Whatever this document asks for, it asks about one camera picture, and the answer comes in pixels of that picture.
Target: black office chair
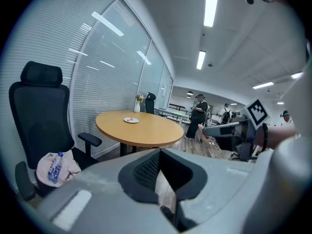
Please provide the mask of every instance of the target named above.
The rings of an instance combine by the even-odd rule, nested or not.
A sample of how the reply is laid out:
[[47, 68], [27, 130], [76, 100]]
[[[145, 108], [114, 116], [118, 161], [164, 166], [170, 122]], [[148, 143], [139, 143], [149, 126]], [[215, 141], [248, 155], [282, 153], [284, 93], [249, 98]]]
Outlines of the black office chair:
[[[99, 146], [102, 143], [99, 138], [88, 133], [78, 134], [85, 141], [86, 153], [73, 148], [74, 140], [67, 123], [69, 89], [61, 85], [62, 70], [30, 61], [24, 67], [20, 80], [11, 85], [9, 99], [28, 167], [36, 169], [47, 153], [67, 152], [70, 149], [82, 170], [98, 163], [91, 157], [91, 145]], [[54, 189], [41, 183], [36, 172], [39, 188], [34, 187], [24, 161], [16, 165], [15, 178], [25, 200], [32, 199], [36, 193], [45, 196]]]
[[146, 112], [148, 114], [155, 114], [154, 113], [154, 100], [156, 99], [156, 96], [150, 92], [148, 92], [148, 96], [145, 99], [145, 106], [146, 106]]

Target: chair headrest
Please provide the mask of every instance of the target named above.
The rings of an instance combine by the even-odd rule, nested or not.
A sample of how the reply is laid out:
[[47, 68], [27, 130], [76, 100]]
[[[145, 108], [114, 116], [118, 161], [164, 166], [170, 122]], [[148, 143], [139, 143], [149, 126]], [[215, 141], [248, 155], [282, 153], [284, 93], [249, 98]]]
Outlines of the chair headrest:
[[148, 92], [148, 96], [146, 97], [147, 100], [155, 100], [156, 96], [150, 92]]
[[29, 61], [20, 75], [20, 80], [32, 85], [57, 86], [63, 82], [63, 73], [59, 67]]

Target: round table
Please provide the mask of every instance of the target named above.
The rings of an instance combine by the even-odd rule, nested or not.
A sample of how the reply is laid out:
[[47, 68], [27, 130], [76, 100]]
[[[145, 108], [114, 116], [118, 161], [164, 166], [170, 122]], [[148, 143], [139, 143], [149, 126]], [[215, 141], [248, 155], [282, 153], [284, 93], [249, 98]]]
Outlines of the round table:
[[[138, 123], [128, 123], [123, 119], [132, 117]], [[127, 153], [127, 145], [160, 147], [173, 144], [183, 136], [183, 129], [175, 122], [147, 113], [133, 111], [107, 111], [96, 118], [97, 128], [107, 137], [120, 142], [120, 156]]]

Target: black shirt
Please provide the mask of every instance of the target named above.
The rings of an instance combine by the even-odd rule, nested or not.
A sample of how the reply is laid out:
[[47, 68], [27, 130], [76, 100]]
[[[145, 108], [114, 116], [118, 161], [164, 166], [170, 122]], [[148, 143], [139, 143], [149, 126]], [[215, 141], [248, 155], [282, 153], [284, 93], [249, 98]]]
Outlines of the black shirt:
[[196, 111], [195, 112], [196, 117], [204, 118], [208, 109], [208, 103], [206, 101], [202, 101], [201, 103], [197, 104], [196, 107], [204, 111], [204, 112], [199, 112], [196, 109], [194, 109]]

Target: white plate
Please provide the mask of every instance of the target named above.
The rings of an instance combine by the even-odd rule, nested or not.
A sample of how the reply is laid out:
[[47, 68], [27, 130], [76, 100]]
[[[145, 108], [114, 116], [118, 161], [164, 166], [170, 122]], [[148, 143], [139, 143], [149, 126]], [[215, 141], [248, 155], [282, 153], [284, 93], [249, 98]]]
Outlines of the white plate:
[[123, 120], [128, 122], [128, 123], [138, 123], [138, 119], [136, 119], [136, 118], [125, 118]]

